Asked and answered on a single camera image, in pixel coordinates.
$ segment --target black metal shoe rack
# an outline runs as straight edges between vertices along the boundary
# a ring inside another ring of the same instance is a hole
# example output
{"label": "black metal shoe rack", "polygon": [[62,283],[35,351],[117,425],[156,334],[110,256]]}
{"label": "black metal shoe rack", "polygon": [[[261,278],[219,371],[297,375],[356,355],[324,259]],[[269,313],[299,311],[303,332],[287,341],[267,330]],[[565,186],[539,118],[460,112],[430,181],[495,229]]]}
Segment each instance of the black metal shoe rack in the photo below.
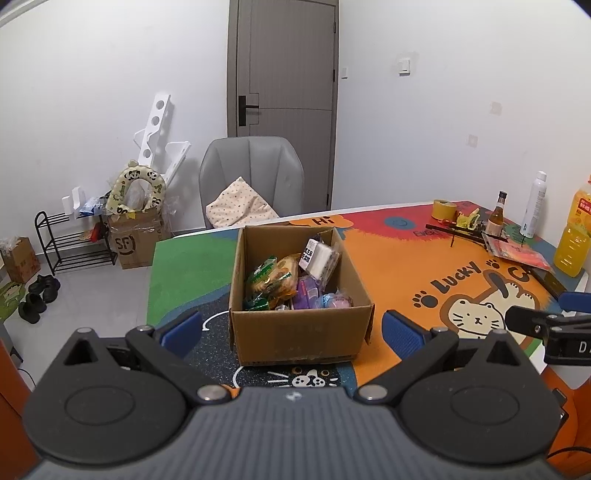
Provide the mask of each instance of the black metal shoe rack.
{"label": "black metal shoe rack", "polygon": [[[58,213],[57,215],[47,216],[45,212],[39,212],[35,217],[35,230],[37,230],[37,236],[43,249],[43,254],[47,259],[51,273],[55,275],[57,272],[65,270],[72,270],[74,268],[91,267],[94,265],[102,265],[111,263],[115,265],[117,260],[117,253],[113,252],[109,246],[109,229],[106,228],[103,221],[103,216],[99,215],[99,222],[103,225],[103,231],[105,231],[105,238],[99,242],[104,243],[104,248],[100,250],[93,250],[82,254],[68,255],[65,256],[63,249],[73,247],[89,247],[93,245],[99,245],[99,243],[93,243],[90,240],[81,240],[80,236],[83,232],[69,233],[62,236],[54,236],[51,227],[60,223],[70,222],[72,219],[65,213]],[[42,229],[47,229],[49,234],[49,241],[43,239],[41,235]],[[55,252],[56,261],[51,262],[49,253]]]}

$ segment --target door frame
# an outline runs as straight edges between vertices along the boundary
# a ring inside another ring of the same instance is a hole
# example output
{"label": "door frame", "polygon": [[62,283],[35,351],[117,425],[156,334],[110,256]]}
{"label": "door frame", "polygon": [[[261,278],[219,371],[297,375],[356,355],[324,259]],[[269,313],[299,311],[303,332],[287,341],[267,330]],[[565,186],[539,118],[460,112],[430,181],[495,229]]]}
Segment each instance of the door frame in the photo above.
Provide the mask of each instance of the door frame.
{"label": "door frame", "polygon": [[[332,205],[333,176],[335,174],[335,145],[336,145],[336,111],[339,97],[339,0],[297,0],[300,2],[312,2],[316,4],[333,5],[335,8],[335,52],[333,55],[333,70],[335,81],[333,82],[332,97],[332,122],[330,126],[330,154],[329,154],[329,181],[327,185],[328,200],[326,209]],[[227,95],[226,110],[228,123],[228,136],[235,137],[238,134],[237,126],[237,102],[238,102],[238,7],[240,0],[230,0],[228,21],[228,68],[227,68]]]}

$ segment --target bottle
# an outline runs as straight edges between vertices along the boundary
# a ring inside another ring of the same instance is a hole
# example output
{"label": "bottle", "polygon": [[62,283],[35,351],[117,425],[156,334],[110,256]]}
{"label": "bottle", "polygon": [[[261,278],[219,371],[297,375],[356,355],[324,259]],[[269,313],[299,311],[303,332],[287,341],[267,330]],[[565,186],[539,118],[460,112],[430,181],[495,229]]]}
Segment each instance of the bottle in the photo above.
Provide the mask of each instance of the bottle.
{"label": "bottle", "polygon": [[591,176],[574,194],[567,225],[554,254],[554,265],[571,277],[579,275],[591,247]]}
{"label": "bottle", "polygon": [[519,232],[526,238],[533,238],[535,235],[535,228],[540,219],[540,211],[544,197],[546,196],[546,174],[539,171],[535,176],[534,182],[531,184],[530,199],[525,208],[525,216],[521,230]]}
{"label": "bottle", "polygon": [[494,236],[501,235],[504,225],[503,208],[505,207],[506,198],[507,194],[505,192],[499,192],[499,199],[496,201],[495,210],[491,213],[491,216],[488,217],[484,233]]}

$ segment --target small brown bottle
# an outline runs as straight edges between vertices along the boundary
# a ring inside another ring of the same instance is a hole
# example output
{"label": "small brown bottle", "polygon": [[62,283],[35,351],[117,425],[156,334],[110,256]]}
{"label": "small brown bottle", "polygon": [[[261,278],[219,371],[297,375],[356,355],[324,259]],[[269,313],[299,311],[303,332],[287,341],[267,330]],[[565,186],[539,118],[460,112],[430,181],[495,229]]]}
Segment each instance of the small brown bottle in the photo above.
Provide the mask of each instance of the small brown bottle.
{"label": "small brown bottle", "polygon": [[505,192],[499,192],[499,199],[497,200],[495,211],[492,212],[491,216],[488,218],[484,233],[494,236],[501,236],[504,225],[503,207],[505,206],[506,198],[507,194]]}

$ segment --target table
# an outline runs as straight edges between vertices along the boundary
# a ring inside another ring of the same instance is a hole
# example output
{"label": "table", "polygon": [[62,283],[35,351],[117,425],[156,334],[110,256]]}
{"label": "table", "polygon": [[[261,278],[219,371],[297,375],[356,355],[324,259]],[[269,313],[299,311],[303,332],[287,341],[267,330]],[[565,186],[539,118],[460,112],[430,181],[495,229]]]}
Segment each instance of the table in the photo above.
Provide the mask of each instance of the table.
{"label": "table", "polygon": [[[470,213],[472,202],[457,202]],[[481,214],[490,214],[481,208]],[[388,309],[429,329],[447,325],[460,337],[485,336],[501,325],[512,305],[561,313],[544,288],[515,264],[491,257],[482,246],[427,230],[431,204],[406,204],[324,212],[278,221],[336,227],[353,263],[376,304],[370,345],[363,344],[353,362],[336,365],[247,367],[238,364],[228,345],[228,297],[238,229],[226,228],[177,237],[157,244],[148,298],[148,324],[161,325],[180,312],[200,306],[206,321],[197,346],[185,359],[206,375],[230,387],[287,387],[298,375],[324,379],[325,386],[353,391],[400,359],[390,347],[392,326],[382,322]],[[521,241],[519,226],[507,233]],[[554,247],[536,237],[527,242],[551,261]],[[575,290],[583,273],[556,277]],[[540,340],[517,337],[538,370],[543,368]]]}

